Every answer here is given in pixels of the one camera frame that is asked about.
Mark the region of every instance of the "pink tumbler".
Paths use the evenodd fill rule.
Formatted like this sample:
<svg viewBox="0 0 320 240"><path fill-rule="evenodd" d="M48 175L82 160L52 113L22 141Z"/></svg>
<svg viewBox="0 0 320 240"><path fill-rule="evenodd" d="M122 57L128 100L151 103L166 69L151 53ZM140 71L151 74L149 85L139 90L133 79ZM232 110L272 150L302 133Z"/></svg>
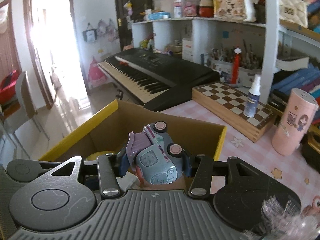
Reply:
<svg viewBox="0 0 320 240"><path fill-rule="evenodd" d="M298 88L291 90L288 105L271 140L279 154L289 156L300 146L318 107L317 101L309 93Z"/></svg>

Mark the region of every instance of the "metal screw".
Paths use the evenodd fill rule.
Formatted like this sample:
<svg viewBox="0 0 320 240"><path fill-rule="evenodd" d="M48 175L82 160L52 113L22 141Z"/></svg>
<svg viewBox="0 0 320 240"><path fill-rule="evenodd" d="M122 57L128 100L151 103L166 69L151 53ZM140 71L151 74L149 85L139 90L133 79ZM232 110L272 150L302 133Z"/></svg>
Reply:
<svg viewBox="0 0 320 240"><path fill-rule="evenodd" d="M203 196L207 193L207 191L204 188L196 187L191 190L191 194L195 196Z"/></svg>
<svg viewBox="0 0 320 240"><path fill-rule="evenodd" d="M116 188L107 188L103 191L104 195L112 197L119 194L119 190Z"/></svg>

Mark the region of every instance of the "doorway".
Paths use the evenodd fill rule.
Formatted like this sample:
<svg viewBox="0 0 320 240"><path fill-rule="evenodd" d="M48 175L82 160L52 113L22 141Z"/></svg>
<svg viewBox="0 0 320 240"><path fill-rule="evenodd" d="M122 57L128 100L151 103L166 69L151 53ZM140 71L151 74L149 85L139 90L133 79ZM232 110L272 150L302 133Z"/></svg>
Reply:
<svg viewBox="0 0 320 240"><path fill-rule="evenodd" d="M87 96L71 1L24 0L29 51L49 109L59 89L73 98Z"/></svg>
<svg viewBox="0 0 320 240"><path fill-rule="evenodd" d="M128 10L124 5L132 3L132 15L128 17ZM132 41L131 21L142 21L146 9L153 9L152 0L116 0L116 12L118 19L118 31L121 50L124 46L130 45Z"/></svg>

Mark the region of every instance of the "door frame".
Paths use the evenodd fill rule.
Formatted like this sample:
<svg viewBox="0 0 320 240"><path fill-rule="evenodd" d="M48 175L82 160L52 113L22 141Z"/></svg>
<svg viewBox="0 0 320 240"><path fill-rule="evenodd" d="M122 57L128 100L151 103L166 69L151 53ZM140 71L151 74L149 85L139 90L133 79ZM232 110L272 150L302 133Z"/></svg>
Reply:
<svg viewBox="0 0 320 240"><path fill-rule="evenodd" d="M22 70L21 70L21 64L20 64L20 60L19 60L19 55L18 55L18 50L17 50L17 43L16 43L16 39L15 39L15 36L14 36L14 30L13 30L13 20L12 20L12 0L4 0L2 2L0 2L0 8L5 6L5 5L9 5L8 7L8 19L9 19L9 29L10 29L10 37L11 37L11 41L12 41L12 50L14 52L14 55L15 55L15 60L17 62L17 67L18 67L18 70L20 71L20 73L22 73Z"/></svg>
<svg viewBox="0 0 320 240"><path fill-rule="evenodd" d="M69 3L70 3L70 14L71 14L72 22L73 22L73 30L74 30L74 34L75 34L75 38L76 38L76 46L77 46L77 50L78 50L78 54L79 54L79 64L80 64L80 69L81 69L81 73L82 73L82 78L84 80L84 85L85 85L85 89L87 91L87 94L90 95L89 86L88 86L87 78L85 75L83 59L81 57L80 47L79 47L79 42L78 42L78 37L77 37L77 32L76 32L76 22L75 22L75 12L74 12L73 0L69 0ZM26 36L27 36L28 48L29 48L29 52L30 52L30 56L31 56L32 66L35 71L36 78L37 78L38 84L40 86L40 90L41 90L42 96L44 98L46 107L48 109L51 109L54 104L54 98L52 98L51 93L50 93L50 89L49 89L49 85L48 85L46 79L44 78L44 73L43 73L42 67L41 67L41 69L39 69L37 66L36 52L35 52L35 48L34 48L34 45L33 45L32 39L31 39L31 35L30 35L30 27L31 27L31 23L32 23L32 18L28 13L30 5L31 4L30 4L29 0L23 0L23 16L24 16L24 23L25 23L25 31L26 31Z"/></svg>

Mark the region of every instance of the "blue container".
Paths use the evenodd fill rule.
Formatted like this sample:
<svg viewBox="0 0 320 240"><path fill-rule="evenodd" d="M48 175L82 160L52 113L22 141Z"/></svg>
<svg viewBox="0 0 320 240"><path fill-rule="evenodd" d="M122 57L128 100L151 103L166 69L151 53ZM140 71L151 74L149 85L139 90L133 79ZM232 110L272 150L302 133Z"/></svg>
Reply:
<svg viewBox="0 0 320 240"><path fill-rule="evenodd" d="M153 21L153 20L160 20L160 19L165 19L165 18L171 18L170 13L167 12L158 12L158 13L151 13L148 15L148 20Z"/></svg>

